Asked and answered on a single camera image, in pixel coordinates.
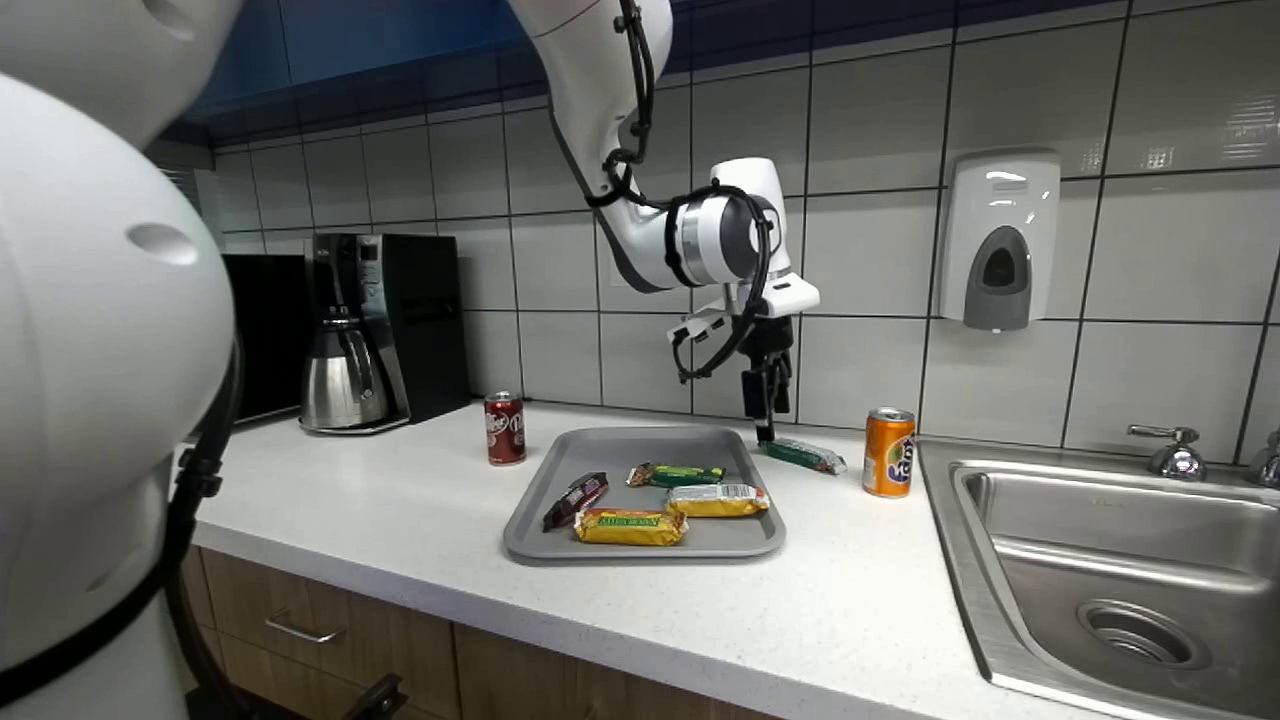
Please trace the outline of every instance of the white countertop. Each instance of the white countertop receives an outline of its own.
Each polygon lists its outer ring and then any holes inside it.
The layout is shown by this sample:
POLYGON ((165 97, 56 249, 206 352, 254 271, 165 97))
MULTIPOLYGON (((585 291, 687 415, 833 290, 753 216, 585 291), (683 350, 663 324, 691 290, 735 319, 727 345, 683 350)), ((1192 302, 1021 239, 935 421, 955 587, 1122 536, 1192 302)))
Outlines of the white countertop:
POLYGON ((788 524, 768 560, 531 570, 504 555, 504 524, 559 433, 714 421, 529 410, 526 425, 511 470, 486 461, 481 406, 363 441, 240 433, 196 544, 774 717, 1089 717, 979 682, 923 483, 861 492, 861 436, 786 430, 852 476, 758 455, 788 524))

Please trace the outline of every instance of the silver tray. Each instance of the silver tray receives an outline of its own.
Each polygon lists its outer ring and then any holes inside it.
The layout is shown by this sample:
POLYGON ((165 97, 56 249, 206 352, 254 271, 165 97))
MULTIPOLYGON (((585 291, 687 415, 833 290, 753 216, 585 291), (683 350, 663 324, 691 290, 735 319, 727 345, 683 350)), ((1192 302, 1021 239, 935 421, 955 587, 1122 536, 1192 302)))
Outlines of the silver tray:
POLYGON ((687 536, 678 547, 630 547, 630 544, 580 544, 574 530, 545 532, 545 511, 568 492, 585 472, 609 472, 609 495, 601 509, 659 509, 663 488, 630 488, 637 465, 723 465, 734 479, 765 479, 735 433, 704 430, 585 430, 564 433, 526 502, 517 506, 504 547, 526 565, 601 565, 601 560, 758 560, 786 544, 786 522, 774 506, 753 522, 687 522, 687 536))

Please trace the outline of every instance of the coffee carafe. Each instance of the coffee carafe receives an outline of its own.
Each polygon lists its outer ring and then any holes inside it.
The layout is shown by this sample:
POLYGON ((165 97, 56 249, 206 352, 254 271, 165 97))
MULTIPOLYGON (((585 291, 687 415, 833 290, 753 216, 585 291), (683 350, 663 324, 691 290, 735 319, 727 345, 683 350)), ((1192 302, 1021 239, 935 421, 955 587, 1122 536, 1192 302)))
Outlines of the coffee carafe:
POLYGON ((315 258, 319 324, 307 358, 299 425, 313 436, 370 436, 398 430, 389 372, 359 315, 358 239, 315 258))

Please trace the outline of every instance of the coffee maker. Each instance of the coffee maker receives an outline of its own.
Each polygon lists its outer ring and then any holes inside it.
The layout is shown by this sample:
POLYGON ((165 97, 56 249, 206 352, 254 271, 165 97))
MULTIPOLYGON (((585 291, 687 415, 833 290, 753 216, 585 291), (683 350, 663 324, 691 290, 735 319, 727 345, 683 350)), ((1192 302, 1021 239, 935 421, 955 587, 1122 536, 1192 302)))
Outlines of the coffee maker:
POLYGON ((451 238, 326 233, 306 433, 372 436, 475 399, 451 238))

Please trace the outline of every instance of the white tile wall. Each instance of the white tile wall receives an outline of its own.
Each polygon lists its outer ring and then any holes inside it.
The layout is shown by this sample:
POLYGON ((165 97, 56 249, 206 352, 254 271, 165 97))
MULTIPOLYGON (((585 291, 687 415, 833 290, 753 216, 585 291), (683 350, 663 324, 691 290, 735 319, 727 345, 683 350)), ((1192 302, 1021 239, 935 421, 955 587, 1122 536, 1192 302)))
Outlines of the white tile wall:
POLYGON ((1259 324, 1280 249, 1280 171, 1111 179, 1089 315, 1259 324))
POLYGON ((949 53, 815 68, 809 191, 933 190, 943 100, 949 53))
MULTIPOLYGON (((935 436, 1074 447, 1134 447, 1125 425, 1152 421, 1195 425, 1214 455, 1280 425, 1275 327, 1259 360, 1266 319, 1280 324, 1280 4, 1118 8, 659 83, 647 196, 687 191, 734 155, 782 163, 793 259, 823 291, 798 324, 786 421, 861 430, 898 406, 935 436), (1068 179, 1051 324, 995 340, 927 319, 927 281, 939 162, 1008 150, 1057 150, 1068 179)), ((545 100, 221 150, 196 190, 225 251, 307 251, 315 227, 457 238, 486 394, 740 415, 740 358, 682 387, 663 340, 715 290, 623 290, 545 100)))
POLYGON ((972 334, 933 324, 923 433, 1008 445, 1062 445, 1078 324, 972 334))
POLYGON ((1235 455, 1259 327, 1089 324, 1068 447, 1134 447, 1128 425, 1200 430, 1200 454, 1235 455))
POLYGON ((1280 4, 1140 16, 1128 39, 1111 171, 1280 162, 1280 4))
POLYGON ((1064 178, 1097 178, 1118 56, 1122 23, 959 46, 949 162, 1051 150, 1064 178))

